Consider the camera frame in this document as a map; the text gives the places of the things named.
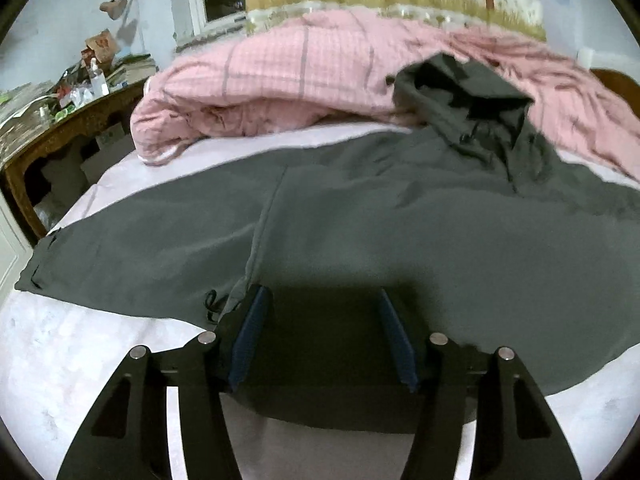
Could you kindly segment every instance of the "mattress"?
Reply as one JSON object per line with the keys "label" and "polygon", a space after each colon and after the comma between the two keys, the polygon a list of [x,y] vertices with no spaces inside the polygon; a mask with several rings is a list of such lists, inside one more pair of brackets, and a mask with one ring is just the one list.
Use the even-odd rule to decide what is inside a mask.
{"label": "mattress", "polygon": [[[144,166],[135,153],[108,170],[60,222],[85,218],[138,190],[229,160],[289,146],[318,146],[388,126],[329,124],[272,136],[206,139],[166,166]],[[608,168],[589,166],[603,180],[640,189]],[[12,291],[0,310],[0,416],[28,460],[53,480],[84,416],[124,355],[135,345],[162,351],[202,330],[171,319],[141,319]],[[547,397],[585,480],[612,459],[640,414],[640,345],[581,384]],[[413,435],[318,430],[259,416],[222,395],[244,480],[388,480],[399,478]],[[167,401],[172,475],[186,480],[177,391]],[[456,480],[467,479],[475,423],[465,425]]]}

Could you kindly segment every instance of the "clear plastic bottle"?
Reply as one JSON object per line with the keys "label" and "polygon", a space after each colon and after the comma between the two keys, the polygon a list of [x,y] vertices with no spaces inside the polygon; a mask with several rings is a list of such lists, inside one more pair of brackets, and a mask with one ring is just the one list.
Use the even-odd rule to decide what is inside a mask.
{"label": "clear plastic bottle", "polygon": [[94,90],[94,97],[105,96],[109,93],[109,86],[107,80],[104,78],[104,72],[98,66],[98,60],[95,57],[91,58],[91,66],[87,71],[89,73],[89,79],[91,80],[91,88]]}

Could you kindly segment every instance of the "white cabinet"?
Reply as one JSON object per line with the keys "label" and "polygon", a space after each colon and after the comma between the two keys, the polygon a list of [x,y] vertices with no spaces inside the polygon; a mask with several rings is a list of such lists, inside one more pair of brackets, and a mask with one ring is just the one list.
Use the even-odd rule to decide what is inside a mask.
{"label": "white cabinet", "polygon": [[31,257],[31,246],[0,194],[0,309]]}

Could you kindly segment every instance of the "pink quilt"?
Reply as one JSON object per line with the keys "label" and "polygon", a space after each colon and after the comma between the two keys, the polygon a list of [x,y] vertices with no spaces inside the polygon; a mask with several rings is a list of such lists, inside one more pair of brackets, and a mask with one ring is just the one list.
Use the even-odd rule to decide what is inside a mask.
{"label": "pink quilt", "polygon": [[176,59],[132,115],[136,149],[143,162],[165,164],[201,137],[292,130],[335,114],[410,123],[386,76],[438,52],[493,67],[534,98],[529,119],[550,142],[640,180],[640,121],[573,60],[525,36],[446,32],[367,9],[312,12]]}

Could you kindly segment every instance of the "silver screw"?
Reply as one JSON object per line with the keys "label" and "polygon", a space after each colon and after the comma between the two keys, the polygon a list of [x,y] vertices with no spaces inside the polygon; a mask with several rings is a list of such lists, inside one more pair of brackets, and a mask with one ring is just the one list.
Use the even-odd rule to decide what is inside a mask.
{"label": "silver screw", "polygon": [[503,358],[505,361],[511,361],[514,357],[516,357],[516,353],[511,350],[508,346],[503,346],[498,350],[498,355]]}
{"label": "silver screw", "polygon": [[434,345],[444,346],[449,342],[449,338],[440,332],[434,332],[429,336],[429,341]]}
{"label": "silver screw", "polygon": [[210,343],[213,343],[215,340],[216,340],[216,335],[213,332],[202,332],[198,336],[198,342],[202,343],[203,345],[208,345]]}
{"label": "silver screw", "polygon": [[141,357],[144,357],[145,354],[146,354],[146,348],[143,347],[142,345],[134,346],[129,351],[129,357],[131,357],[132,359],[140,359]]}

